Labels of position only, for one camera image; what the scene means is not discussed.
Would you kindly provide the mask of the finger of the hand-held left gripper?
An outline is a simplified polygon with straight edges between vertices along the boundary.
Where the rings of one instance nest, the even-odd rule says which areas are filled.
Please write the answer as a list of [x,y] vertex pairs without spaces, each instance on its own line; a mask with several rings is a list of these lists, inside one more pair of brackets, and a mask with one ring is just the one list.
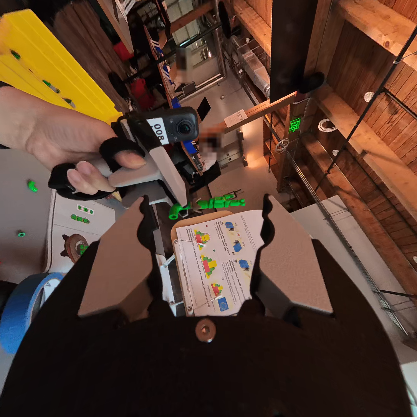
[[174,163],[169,157],[166,150],[162,147],[156,147],[149,151],[150,156],[161,172],[164,182],[175,196],[180,206],[186,206],[188,203],[185,182],[180,173],[177,171]]
[[141,184],[134,184],[122,189],[126,193],[122,197],[122,206],[129,208],[140,197],[148,196],[149,204],[167,203],[173,205],[168,192],[164,189],[164,183],[160,180],[149,181]]

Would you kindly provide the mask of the black hanging panel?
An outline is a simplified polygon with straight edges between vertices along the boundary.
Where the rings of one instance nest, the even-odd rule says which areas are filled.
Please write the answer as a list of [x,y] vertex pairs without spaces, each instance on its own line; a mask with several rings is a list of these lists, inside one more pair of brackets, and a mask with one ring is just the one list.
[[317,3],[317,0],[272,2],[271,102],[293,92],[310,93],[324,84],[322,72],[304,75]]

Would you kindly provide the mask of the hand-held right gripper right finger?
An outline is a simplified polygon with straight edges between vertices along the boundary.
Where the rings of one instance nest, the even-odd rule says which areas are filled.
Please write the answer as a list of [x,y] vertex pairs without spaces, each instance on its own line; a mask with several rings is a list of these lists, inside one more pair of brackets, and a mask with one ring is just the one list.
[[333,308],[312,237],[270,194],[265,194],[250,284],[270,316],[283,319],[295,307],[331,315]]

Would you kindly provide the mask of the person's left hand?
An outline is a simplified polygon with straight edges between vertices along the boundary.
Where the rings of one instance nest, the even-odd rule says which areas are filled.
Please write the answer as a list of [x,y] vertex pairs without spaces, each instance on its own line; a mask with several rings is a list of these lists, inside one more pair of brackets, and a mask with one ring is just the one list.
[[106,122],[1,82],[0,127],[1,148],[25,151],[50,171],[70,164],[64,181],[69,185],[67,198],[92,200],[115,191],[90,163],[100,158],[103,143],[117,138]]

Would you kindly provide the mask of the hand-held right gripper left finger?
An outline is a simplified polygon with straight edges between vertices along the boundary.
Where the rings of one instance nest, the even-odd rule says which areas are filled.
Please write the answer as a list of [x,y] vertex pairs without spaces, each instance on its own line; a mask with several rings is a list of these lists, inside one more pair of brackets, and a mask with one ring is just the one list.
[[116,310],[129,322],[148,318],[152,302],[161,301],[163,281],[156,255],[158,228],[147,195],[103,234],[78,311],[88,317]]

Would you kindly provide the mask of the lego instruction booklet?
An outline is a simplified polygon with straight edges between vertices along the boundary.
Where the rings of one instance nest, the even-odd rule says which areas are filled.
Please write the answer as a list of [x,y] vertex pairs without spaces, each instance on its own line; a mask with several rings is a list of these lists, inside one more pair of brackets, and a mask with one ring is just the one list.
[[52,192],[44,273],[67,273],[84,254],[115,223],[113,208],[95,201],[66,199]]

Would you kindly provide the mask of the green lego bamboo stem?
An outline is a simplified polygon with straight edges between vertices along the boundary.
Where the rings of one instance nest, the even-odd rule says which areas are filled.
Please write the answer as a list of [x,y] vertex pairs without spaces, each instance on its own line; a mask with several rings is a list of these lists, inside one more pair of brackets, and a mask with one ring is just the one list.
[[212,197],[209,200],[195,198],[192,201],[189,201],[185,206],[181,206],[179,203],[171,206],[169,210],[169,219],[177,220],[179,216],[186,217],[188,216],[189,210],[201,214],[201,212],[206,209],[219,209],[245,205],[245,199],[237,198],[236,193]]

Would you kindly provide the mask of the printed instruction sheet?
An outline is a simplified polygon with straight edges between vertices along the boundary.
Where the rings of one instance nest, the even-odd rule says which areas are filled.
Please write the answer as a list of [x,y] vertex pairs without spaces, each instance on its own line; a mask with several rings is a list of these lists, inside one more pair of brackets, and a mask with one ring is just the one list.
[[195,317],[236,315],[251,299],[262,224],[251,210],[176,229]]

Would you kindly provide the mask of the yellow plastic bin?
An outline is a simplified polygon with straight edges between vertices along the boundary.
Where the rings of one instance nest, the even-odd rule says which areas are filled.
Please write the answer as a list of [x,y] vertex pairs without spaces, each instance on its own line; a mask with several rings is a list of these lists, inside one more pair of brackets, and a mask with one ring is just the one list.
[[108,124],[122,112],[29,9],[0,19],[0,80]]

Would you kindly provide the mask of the blue tape roll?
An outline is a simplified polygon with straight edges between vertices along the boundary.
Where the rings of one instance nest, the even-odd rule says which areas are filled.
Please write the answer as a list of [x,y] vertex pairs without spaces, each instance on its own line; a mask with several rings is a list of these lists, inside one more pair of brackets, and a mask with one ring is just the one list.
[[15,354],[30,324],[65,273],[33,274],[22,280],[8,297],[0,322],[1,347]]

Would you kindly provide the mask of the white paper notice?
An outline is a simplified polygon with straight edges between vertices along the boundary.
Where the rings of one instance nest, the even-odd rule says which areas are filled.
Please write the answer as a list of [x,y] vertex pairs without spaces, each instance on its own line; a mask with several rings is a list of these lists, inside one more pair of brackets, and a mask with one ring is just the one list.
[[240,122],[243,122],[247,118],[248,118],[247,114],[245,113],[245,111],[243,109],[241,109],[241,110],[233,113],[232,115],[227,116],[226,118],[224,118],[224,122],[225,122],[227,128],[231,128],[232,126],[235,126]]

